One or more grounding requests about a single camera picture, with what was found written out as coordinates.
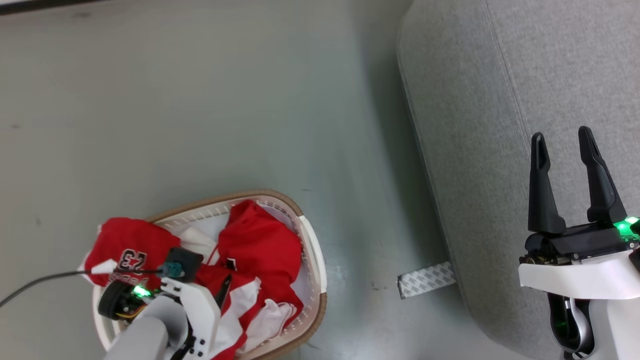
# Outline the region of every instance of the black strip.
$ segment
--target black strip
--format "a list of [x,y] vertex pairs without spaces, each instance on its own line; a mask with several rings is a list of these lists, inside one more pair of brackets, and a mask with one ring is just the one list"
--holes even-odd
[[0,5],[0,15],[32,12],[60,6],[77,5],[83,3],[97,3],[106,0],[28,0],[19,3]]

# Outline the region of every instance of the brown basket rim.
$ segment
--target brown basket rim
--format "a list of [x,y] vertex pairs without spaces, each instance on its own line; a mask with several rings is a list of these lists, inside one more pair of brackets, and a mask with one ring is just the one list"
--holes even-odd
[[[183,213],[185,211],[189,211],[189,210],[193,210],[193,209],[197,209],[197,208],[201,208],[203,206],[207,206],[207,205],[211,205],[211,204],[215,204],[217,202],[224,202],[224,201],[230,201],[230,200],[234,200],[234,199],[241,199],[243,197],[255,197],[255,196],[269,196],[269,197],[273,197],[276,198],[282,202],[284,202],[285,204],[287,204],[291,209],[293,209],[293,212],[296,214],[296,216],[303,216],[304,214],[302,213],[302,209],[300,209],[300,207],[288,196],[284,195],[283,193],[277,192],[275,190],[268,190],[268,189],[260,189],[260,190],[250,190],[250,191],[246,191],[246,192],[236,192],[236,193],[230,193],[227,195],[220,195],[220,196],[215,196],[215,197],[209,197],[207,199],[204,200],[198,200],[198,201],[194,201],[194,202],[190,202],[189,204],[186,205],[182,205],[179,206],[177,208],[173,208],[167,211],[163,211],[161,213],[152,215],[150,217],[147,217],[145,219],[145,221],[147,222],[158,222],[162,219],[168,218],[168,217],[172,217],[174,215],[177,215],[179,213]],[[284,355],[288,352],[290,352],[291,350],[299,347],[300,345],[306,343],[318,330],[318,328],[320,327],[320,324],[322,323],[323,319],[324,319],[324,313],[326,312],[326,293],[321,293],[320,294],[320,299],[319,299],[319,305],[318,305],[318,312],[316,314],[316,317],[314,318],[314,322],[311,324],[311,326],[307,329],[307,331],[305,331],[301,336],[298,336],[295,340],[286,343],[285,345],[282,345],[281,347],[278,347],[276,349],[273,349],[272,351],[266,353],[266,354],[262,354],[259,357],[256,357],[254,360],[270,360],[270,359],[274,359],[278,356]]]

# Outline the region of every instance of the white and gray patterned tape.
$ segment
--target white and gray patterned tape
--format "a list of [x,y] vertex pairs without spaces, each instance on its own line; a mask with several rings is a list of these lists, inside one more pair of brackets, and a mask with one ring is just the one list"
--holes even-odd
[[455,283],[456,274],[448,261],[398,277],[398,289],[402,299],[428,293]]

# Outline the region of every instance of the black cable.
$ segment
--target black cable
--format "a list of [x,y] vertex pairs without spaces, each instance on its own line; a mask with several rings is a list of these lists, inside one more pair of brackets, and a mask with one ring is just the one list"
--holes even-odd
[[[162,270],[123,270],[123,269],[114,269],[113,272],[118,272],[120,274],[158,274],[158,273],[162,272]],[[16,296],[20,295],[21,293],[23,293],[28,288],[30,288],[30,287],[32,287],[34,285],[40,284],[41,282],[45,282],[47,280],[59,279],[61,277],[75,276],[75,275],[91,275],[91,270],[61,272],[60,274],[47,275],[47,276],[43,276],[43,277],[40,277],[38,279],[35,279],[34,281],[29,282],[28,284],[24,285],[23,287],[19,288],[18,290],[14,291],[13,293],[11,293],[11,295],[9,295],[6,298],[4,298],[4,300],[2,300],[0,302],[0,307],[3,307],[4,305],[6,305],[6,303],[8,303],[9,301],[11,301],[13,298],[15,298]]]

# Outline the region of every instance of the stitching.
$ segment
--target stitching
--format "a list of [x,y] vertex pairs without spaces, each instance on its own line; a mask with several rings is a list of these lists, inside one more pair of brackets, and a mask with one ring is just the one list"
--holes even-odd
[[[489,34],[491,34],[491,39],[493,40],[493,48],[495,49],[495,54],[498,56],[498,58],[502,58],[502,56],[500,55],[500,51],[498,50],[498,45],[496,43],[496,39],[493,36],[493,22],[491,20],[491,17],[488,13],[489,10],[489,4],[487,4],[487,2],[484,2],[484,5],[486,6],[486,8],[483,9],[484,14],[487,16],[487,25],[489,25]],[[504,73],[504,69],[506,68],[505,63],[504,63],[504,59],[502,60],[502,65],[500,66],[500,72],[502,73],[502,78],[504,80],[505,85],[507,85],[507,87],[509,87],[509,81],[507,80],[507,75],[505,75]],[[514,102],[514,97],[513,97],[513,87],[511,88],[511,91],[509,92],[509,101],[511,102],[511,107],[513,108],[513,114],[516,117],[516,123],[518,124],[518,128],[520,129],[520,136],[522,137],[522,141],[525,145],[525,149],[528,146],[527,143],[527,139],[525,137],[525,131],[522,128],[522,125],[520,123],[520,121],[518,121],[518,110],[516,110],[516,106],[517,104]],[[529,154],[529,152],[525,151],[528,154],[528,157],[530,157],[529,159],[531,159],[531,155]]]
[[[487,9],[489,9],[489,12],[493,14],[493,19],[495,19],[495,11],[493,11],[489,7],[489,4],[486,1],[484,3],[486,4]],[[498,44],[500,45],[500,43],[502,42],[501,41],[502,35],[500,34],[500,28],[498,26],[494,26],[494,28],[496,32],[496,37],[498,39]],[[516,104],[518,105],[518,110],[520,111],[520,118],[522,119],[522,122],[524,122],[524,125],[527,128],[528,138],[531,138],[531,128],[529,127],[529,121],[527,120],[527,115],[524,111],[524,103],[522,102],[522,98],[520,97],[520,91],[518,91],[518,85],[516,85],[516,79],[513,75],[513,70],[511,70],[511,63],[509,62],[509,56],[507,56],[506,51],[503,51],[502,55],[504,56],[504,59],[507,61],[508,75],[511,80],[511,84],[513,84],[513,89],[516,92]]]

